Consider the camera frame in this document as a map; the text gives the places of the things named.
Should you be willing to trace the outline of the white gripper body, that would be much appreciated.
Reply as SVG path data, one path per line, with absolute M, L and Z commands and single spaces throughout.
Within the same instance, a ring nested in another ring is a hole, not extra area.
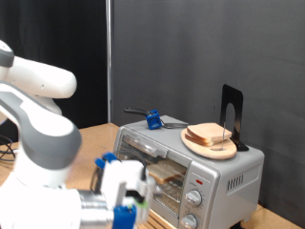
M 155 180 L 138 160 L 106 162 L 100 191 L 113 212 L 113 227 L 137 227 L 149 216 Z

